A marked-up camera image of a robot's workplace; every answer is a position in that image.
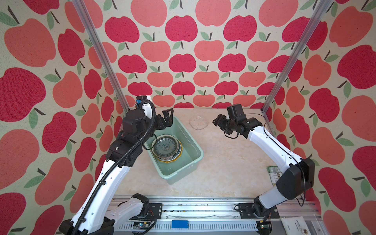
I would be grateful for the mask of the smoky brown glass plate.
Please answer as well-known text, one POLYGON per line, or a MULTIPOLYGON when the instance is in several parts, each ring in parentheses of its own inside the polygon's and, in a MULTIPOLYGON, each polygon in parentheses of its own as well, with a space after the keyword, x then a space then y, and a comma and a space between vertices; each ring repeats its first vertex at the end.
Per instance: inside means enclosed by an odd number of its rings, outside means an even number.
POLYGON ((172 135, 160 135, 152 143, 152 154, 160 158, 172 157, 179 148, 181 143, 172 135))

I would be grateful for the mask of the clear glass plate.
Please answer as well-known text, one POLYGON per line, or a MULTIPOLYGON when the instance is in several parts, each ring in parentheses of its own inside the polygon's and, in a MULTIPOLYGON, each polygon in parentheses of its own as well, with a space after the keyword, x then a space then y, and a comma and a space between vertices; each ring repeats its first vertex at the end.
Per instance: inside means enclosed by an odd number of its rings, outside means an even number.
POLYGON ((209 122, 205 117, 194 116, 189 120, 189 124, 195 130, 203 130, 209 125, 209 122))

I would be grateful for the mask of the yellow polka dot plate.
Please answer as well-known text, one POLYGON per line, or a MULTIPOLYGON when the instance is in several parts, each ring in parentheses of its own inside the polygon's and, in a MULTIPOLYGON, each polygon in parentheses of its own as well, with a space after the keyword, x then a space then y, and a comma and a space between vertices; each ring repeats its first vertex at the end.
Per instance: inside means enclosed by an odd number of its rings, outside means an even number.
POLYGON ((170 163, 170 162, 175 162, 178 158, 180 158, 182 153, 183 153, 183 148, 180 147, 179 150, 172 157, 160 158, 160 157, 155 156, 155 158, 160 162, 170 163))

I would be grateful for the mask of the mint green plastic bin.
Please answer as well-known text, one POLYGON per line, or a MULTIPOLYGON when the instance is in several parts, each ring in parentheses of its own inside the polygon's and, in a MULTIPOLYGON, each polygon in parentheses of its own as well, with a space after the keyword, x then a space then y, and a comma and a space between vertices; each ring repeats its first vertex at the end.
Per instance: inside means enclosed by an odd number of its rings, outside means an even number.
POLYGON ((164 130, 156 130, 144 146, 159 175, 167 180, 170 185, 195 171, 198 167, 198 162, 203 158, 203 150, 177 117, 173 118, 171 127, 167 127, 164 130), (183 153, 175 162, 160 162, 152 154, 153 141, 158 136, 165 134, 174 136, 182 145, 183 153))

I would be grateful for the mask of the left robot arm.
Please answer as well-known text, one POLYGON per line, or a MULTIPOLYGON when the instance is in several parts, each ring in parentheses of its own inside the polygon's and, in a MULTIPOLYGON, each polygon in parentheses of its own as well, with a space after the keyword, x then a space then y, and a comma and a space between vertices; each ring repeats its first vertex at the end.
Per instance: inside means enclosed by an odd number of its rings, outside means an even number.
POLYGON ((122 120, 123 129, 110 145, 102 170, 87 199, 72 219, 64 220, 59 231, 64 235, 112 235, 115 226, 140 214, 146 214, 148 199, 135 194, 114 211, 107 212, 123 178, 143 151, 143 145, 157 130, 173 125, 173 109, 156 114, 145 106, 129 111, 122 120))

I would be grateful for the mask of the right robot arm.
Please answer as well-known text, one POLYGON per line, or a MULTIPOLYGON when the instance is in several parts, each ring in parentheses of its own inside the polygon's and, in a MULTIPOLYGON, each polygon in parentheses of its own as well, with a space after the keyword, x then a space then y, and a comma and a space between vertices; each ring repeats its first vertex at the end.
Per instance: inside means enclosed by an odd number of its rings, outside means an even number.
POLYGON ((276 205, 305 195, 314 185, 315 164, 310 158, 302 158, 292 152, 270 134, 254 117, 247 118, 240 104, 227 107, 228 116, 218 115, 212 123, 228 137, 233 132, 260 147, 281 170, 276 185, 254 199, 252 210, 258 218, 264 218, 276 205))

